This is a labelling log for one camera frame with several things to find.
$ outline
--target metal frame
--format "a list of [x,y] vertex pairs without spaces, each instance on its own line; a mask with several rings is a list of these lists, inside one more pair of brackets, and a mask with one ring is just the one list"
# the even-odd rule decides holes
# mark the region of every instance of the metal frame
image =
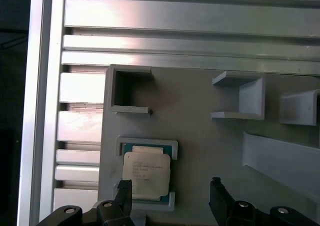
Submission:
[[103,74],[61,73],[59,100],[63,103],[103,104],[105,80]]
[[56,162],[65,165],[99,166],[100,152],[58,149],[56,151]]
[[82,208],[83,212],[86,212],[98,200],[98,190],[56,188],[54,193],[56,195],[53,203],[54,210],[65,205],[77,205]]
[[63,142],[101,142],[102,113],[60,111],[57,140]]
[[[228,27],[219,25],[215,20],[216,28],[221,28],[223,32],[227,33],[209,28],[205,23],[200,26],[181,24],[181,20],[176,21],[179,25],[171,22],[168,25],[165,20],[162,20],[163,23],[159,23],[157,21],[159,16],[164,16],[166,12],[163,8],[156,8],[161,9],[160,13],[158,15],[152,14],[154,20],[148,19],[147,24],[146,20],[143,20],[147,15],[145,10],[143,8],[132,9],[129,16],[139,20],[135,25],[124,21],[128,23],[125,28],[125,25],[122,26],[123,18],[119,15],[126,13],[126,11],[121,9],[123,5],[120,4],[117,4],[120,13],[115,14],[119,20],[112,22],[118,26],[117,28],[113,28],[114,25],[106,20],[92,24],[92,21],[87,19],[94,17],[94,15],[86,13],[81,14],[81,17],[83,15],[86,17],[84,18],[86,19],[85,23],[79,23],[81,18],[75,18],[75,14],[70,14],[71,11],[65,8],[65,1],[31,0],[18,226],[26,225],[26,223],[35,225],[39,219],[47,216],[53,209],[58,145],[57,123],[60,109],[59,95],[63,92],[60,91],[60,87],[66,89],[66,94],[64,94],[64,98],[62,97],[61,102],[91,103],[90,106],[85,105],[82,108],[77,108],[79,105],[68,105],[70,106],[68,110],[101,111],[101,109],[94,108],[94,105],[101,106],[103,100],[101,88],[99,93],[94,96],[89,93],[83,97],[71,98],[68,96],[70,95],[68,90],[71,89],[71,87],[68,88],[69,79],[60,83],[61,69],[64,65],[70,67],[71,73],[68,76],[71,76],[71,80],[74,76],[72,73],[79,72],[83,75],[73,78],[82,77],[82,80],[88,80],[86,85],[90,80],[99,77],[99,81],[90,85],[93,90],[95,86],[101,85],[104,75],[98,77],[91,75],[86,77],[86,75],[91,72],[104,73],[110,64],[320,75],[320,47],[318,46],[319,36],[316,26],[319,17],[313,16],[316,13],[314,8],[320,6],[320,0],[192,0],[197,3],[199,8],[221,8],[225,12],[230,8],[258,12],[256,15],[266,11],[266,14],[269,15],[267,17],[269,21],[275,17],[270,12],[275,12],[278,16],[284,15],[278,21],[272,20],[272,25],[278,25],[280,21],[284,21],[285,17],[291,18],[293,16],[292,18],[298,20],[301,17],[305,19],[303,22],[300,21],[301,27],[297,27],[298,24],[294,25],[296,30],[292,30],[290,23],[280,25],[282,28],[280,32],[276,28],[273,28],[274,31],[271,28],[264,30],[263,24],[254,30],[247,27],[242,27],[237,31],[228,30],[228,28],[235,27],[234,20],[223,17],[222,22],[226,23]],[[93,2],[92,0],[67,1],[74,2],[74,5],[88,1]],[[100,4],[110,6],[110,1],[127,2],[128,0],[98,0],[95,4],[90,4],[87,9],[95,10],[95,5]],[[173,7],[169,7],[170,10],[177,15],[177,18],[181,19],[184,18],[182,13],[174,9],[182,4],[193,6],[190,1],[167,0],[166,4],[164,0],[158,0],[158,2],[157,0],[131,0],[130,3],[136,6],[163,5],[164,8],[172,5]],[[100,12],[107,10],[107,8],[98,8],[101,9]],[[71,34],[79,33],[93,36],[64,35],[65,9],[68,10],[70,16],[66,26],[79,26],[72,28]],[[309,21],[306,20],[305,15],[310,16]],[[90,23],[91,28],[83,28],[86,23],[87,25]],[[252,21],[250,23],[243,22],[241,25],[246,26],[251,23]],[[82,145],[79,148],[94,147],[96,150],[99,148],[97,143],[89,144],[92,142],[87,142],[87,145]]]
[[58,165],[54,178],[58,181],[98,182],[99,167]]
[[39,221],[52,0],[31,0],[17,225]]
[[54,174],[56,168],[57,121],[59,109],[60,74],[62,71],[61,51],[64,34],[65,0],[52,0],[52,17],[48,59],[48,81],[45,101],[45,122],[41,176],[39,219],[52,212],[54,196]]

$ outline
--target rectangular slot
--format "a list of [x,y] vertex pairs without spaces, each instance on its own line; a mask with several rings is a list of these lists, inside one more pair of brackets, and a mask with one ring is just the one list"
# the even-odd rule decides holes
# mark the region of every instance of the rectangular slot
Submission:
[[95,151],[100,152],[100,143],[87,143],[87,142],[66,142],[63,149],[72,151]]
[[320,90],[283,94],[280,99],[280,123],[318,125],[319,94]]
[[261,74],[225,71],[212,79],[219,89],[238,92],[237,111],[212,112],[211,118],[255,119],[265,117],[265,77]]
[[108,109],[113,112],[150,113],[135,100],[135,92],[153,81],[151,68],[111,65],[109,74]]
[[244,134],[243,165],[320,203],[320,149]]
[[80,182],[80,181],[60,181],[59,188],[64,189],[84,189],[98,190],[99,183],[97,182]]

